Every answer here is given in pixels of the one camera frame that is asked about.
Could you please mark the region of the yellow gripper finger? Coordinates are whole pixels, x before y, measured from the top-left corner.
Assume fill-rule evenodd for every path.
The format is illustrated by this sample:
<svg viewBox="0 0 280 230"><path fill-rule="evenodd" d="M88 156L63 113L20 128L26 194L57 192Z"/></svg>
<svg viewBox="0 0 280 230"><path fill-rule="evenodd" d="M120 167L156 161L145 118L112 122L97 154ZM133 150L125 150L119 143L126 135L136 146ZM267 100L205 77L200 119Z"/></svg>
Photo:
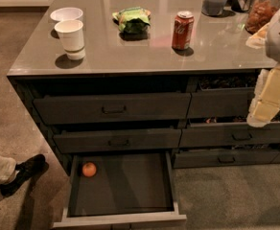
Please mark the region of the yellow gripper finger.
<svg viewBox="0 0 280 230"><path fill-rule="evenodd" d="M264 127L280 111L280 63L271 70L261 70L254 94L246 122L252 127Z"/></svg>

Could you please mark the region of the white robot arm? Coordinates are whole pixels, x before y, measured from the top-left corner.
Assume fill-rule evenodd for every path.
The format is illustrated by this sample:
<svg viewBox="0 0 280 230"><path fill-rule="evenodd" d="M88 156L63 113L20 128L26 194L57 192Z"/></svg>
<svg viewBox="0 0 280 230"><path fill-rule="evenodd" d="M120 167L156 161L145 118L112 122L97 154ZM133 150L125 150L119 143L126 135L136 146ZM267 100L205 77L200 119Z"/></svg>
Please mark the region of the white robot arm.
<svg viewBox="0 0 280 230"><path fill-rule="evenodd" d="M269 71L262 69L257 78L246 118L252 127L264 127L280 111L280 9L268 24L265 49L276 65Z"/></svg>

